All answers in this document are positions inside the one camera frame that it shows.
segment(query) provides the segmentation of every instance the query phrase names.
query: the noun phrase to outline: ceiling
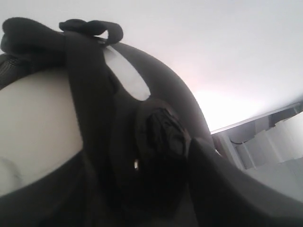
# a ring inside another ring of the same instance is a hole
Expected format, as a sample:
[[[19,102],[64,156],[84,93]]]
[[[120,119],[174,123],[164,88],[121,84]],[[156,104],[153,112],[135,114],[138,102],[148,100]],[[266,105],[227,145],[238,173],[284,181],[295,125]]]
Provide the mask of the ceiling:
[[[0,21],[119,23],[124,43],[180,75],[214,131],[301,100],[302,12],[300,0],[1,0]]]

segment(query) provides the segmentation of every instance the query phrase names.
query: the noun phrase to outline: white ceiling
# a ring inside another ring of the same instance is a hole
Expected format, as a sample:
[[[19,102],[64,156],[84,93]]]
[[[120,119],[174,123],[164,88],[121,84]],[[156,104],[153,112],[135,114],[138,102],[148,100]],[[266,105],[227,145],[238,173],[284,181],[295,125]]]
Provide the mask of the white ceiling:
[[[302,12],[301,0],[1,0],[0,21],[119,23],[124,43],[182,77],[213,131],[301,99]]]

